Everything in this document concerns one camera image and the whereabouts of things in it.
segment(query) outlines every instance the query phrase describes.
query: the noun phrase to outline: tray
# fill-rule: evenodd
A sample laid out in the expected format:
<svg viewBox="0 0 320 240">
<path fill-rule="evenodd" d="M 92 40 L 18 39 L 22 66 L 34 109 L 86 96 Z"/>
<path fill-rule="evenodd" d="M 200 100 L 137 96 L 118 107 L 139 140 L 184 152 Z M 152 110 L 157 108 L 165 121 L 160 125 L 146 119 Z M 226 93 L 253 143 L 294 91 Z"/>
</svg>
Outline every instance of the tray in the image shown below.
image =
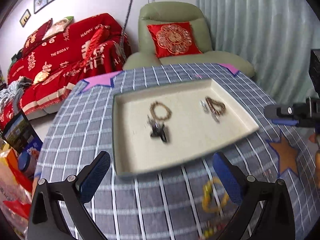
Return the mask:
<svg viewBox="0 0 320 240">
<path fill-rule="evenodd" d="M 222 101 L 226 112 L 216 123 L 200 104 L 209 96 Z M 159 101 L 172 117 L 165 122 L 169 143 L 150 138 L 150 105 Z M 158 116 L 165 116 L 156 107 Z M 259 129 L 247 111 L 212 79 L 173 83 L 118 94 L 113 101 L 114 168 L 132 176 L 176 166 L 222 149 Z"/>
</svg>

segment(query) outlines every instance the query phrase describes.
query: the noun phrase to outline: dark red pillow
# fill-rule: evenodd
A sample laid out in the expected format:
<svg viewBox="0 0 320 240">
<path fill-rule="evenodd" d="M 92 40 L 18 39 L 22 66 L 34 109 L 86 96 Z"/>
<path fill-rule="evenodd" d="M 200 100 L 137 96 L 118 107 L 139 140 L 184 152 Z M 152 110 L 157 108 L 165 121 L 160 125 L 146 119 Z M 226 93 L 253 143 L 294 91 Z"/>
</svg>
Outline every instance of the dark red pillow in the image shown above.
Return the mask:
<svg viewBox="0 0 320 240">
<path fill-rule="evenodd" d="M 189 22 L 148 25 L 158 58 L 202 54 L 197 48 Z"/>
<path fill-rule="evenodd" d="M 34 31 L 26 40 L 22 51 L 22 58 L 25 58 L 38 45 L 42 44 L 42 38 L 52 25 L 52 18 L 43 24 L 39 29 Z"/>
</svg>

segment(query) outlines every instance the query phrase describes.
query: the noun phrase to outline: blue checkered tablecloth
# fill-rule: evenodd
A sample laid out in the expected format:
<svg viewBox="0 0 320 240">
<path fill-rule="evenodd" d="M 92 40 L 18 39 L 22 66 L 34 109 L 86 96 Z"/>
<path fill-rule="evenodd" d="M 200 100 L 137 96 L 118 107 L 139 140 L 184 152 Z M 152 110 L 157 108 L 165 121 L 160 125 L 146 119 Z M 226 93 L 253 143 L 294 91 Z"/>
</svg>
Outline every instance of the blue checkered tablecloth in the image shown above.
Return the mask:
<svg viewBox="0 0 320 240">
<path fill-rule="evenodd" d="M 113 96 L 132 90 L 146 89 L 173 82 L 212 78 L 255 116 L 260 130 L 236 144 L 222 149 L 226 157 L 245 175 L 267 181 L 263 171 L 271 170 L 277 179 L 278 156 L 267 140 L 279 140 L 280 134 L 299 151 L 300 176 L 287 170 L 285 180 L 295 218 L 296 239 L 303 239 L 320 214 L 320 199 L 313 174 L 315 152 L 292 127 L 273 125 L 264 118 L 263 108 L 274 101 L 244 74 L 234 77 L 217 64 L 185 64 L 139 68 L 125 71 L 114 78 L 114 88 L 96 86 L 81 92 L 87 85 L 80 81 L 56 115 L 44 141 L 36 172 L 50 182 L 64 180 L 92 162 L 100 151 L 112 153 Z M 195 240 L 203 234 L 205 223 L 220 216 L 230 218 L 237 206 L 230 201 L 219 214 L 202 210 L 202 187 L 213 176 L 211 156 L 183 166 L 148 176 L 123 181 L 110 168 L 94 198 L 86 208 L 109 240 Z M 213 205 L 220 206 L 224 189 L 213 188 Z M 260 202 L 244 234 L 248 238 L 258 220 Z M 71 232 L 81 238 L 66 206 L 62 212 Z"/>
</svg>

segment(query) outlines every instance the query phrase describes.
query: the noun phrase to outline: table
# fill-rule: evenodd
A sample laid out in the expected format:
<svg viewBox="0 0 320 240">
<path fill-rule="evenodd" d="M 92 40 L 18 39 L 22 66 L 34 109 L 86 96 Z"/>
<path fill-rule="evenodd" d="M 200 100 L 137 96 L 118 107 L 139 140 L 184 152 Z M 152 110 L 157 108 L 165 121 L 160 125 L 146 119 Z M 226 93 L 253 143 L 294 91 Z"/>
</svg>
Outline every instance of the table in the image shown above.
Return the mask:
<svg viewBox="0 0 320 240">
<path fill-rule="evenodd" d="M 112 153 L 112 101 L 117 93 L 213 78 L 240 103 L 247 106 L 260 130 L 222 151 L 230 162 L 258 180 L 266 181 L 262 171 L 270 169 L 277 179 L 278 156 L 268 144 L 278 141 L 283 134 L 291 146 L 299 151 L 299 176 L 287 170 L 285 180 L 293 206 L 296 239 L 303 239 L 319 218 L 320 199 L 313 174 L 315 153 L 306 147 L 305 139 L 292 127 L 271 124 L 263 116 L 264 106 L 274 101 L 242 73 L 233 76 L 217 64 L 185 64 L 140 68 L 120 73 L 113 79 L 114 88 L 94 86 L 83 89 L 87 82 L 80 81 L 56 115 L 44 141 L 36 172 L 49 182 L 64 180 L 79 171 L 101 150 Z M 126 239 L 198 239 L 208 219 L 230 218 L 236 205 L 228 202 L 219 214 L 207 214 L 201 207 L 202 186 L 213 176 L 211 156 L 171 168 L 158 174 L 123 181 L 108 171 L 94 198 L 86 208 L 109 240 Z M 213 189 L 215 205 L 220 205 L 224 189 Z M 79 238 L 66 210 L 62 212 L 70 230 Z M 260 215 L 262 203 L 257 205 L 245 232 L 248 237 Z"/>
</svg>

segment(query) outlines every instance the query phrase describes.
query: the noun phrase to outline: white wall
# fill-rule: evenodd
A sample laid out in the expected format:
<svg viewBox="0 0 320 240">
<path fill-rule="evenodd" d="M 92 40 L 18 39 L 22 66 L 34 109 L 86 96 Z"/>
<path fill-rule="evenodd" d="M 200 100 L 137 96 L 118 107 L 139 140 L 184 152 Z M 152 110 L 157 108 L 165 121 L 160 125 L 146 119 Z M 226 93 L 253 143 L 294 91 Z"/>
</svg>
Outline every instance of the white wall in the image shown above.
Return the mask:
<svg viewBox="0 0 320 240">
<path fill-rule="evenodd" d="M 0 29 L 0 67 L 5 76 L 11 63 L 11 57 L 17 53 L 25 43 L 27 37 L 43 23 L 53 18 L 56 22 L 66 16 L 74 16 L 75 21 L 88 18 L 100 13 L 109 13 L 120 25 L 123 25 L 130 0 L 55 0 L 37 14 L 33 11 L 33 0 L 19 0 Z M 196 0 L 169 0 L 196 4 Z M 133 51 L 138 49 L 138 16 L 140 8 L 148 0 L 134 0 L 127 27 Z M 31 18 L 24 28 L 20 25 L 20 18 L 29 9 Z"/>
</svg>

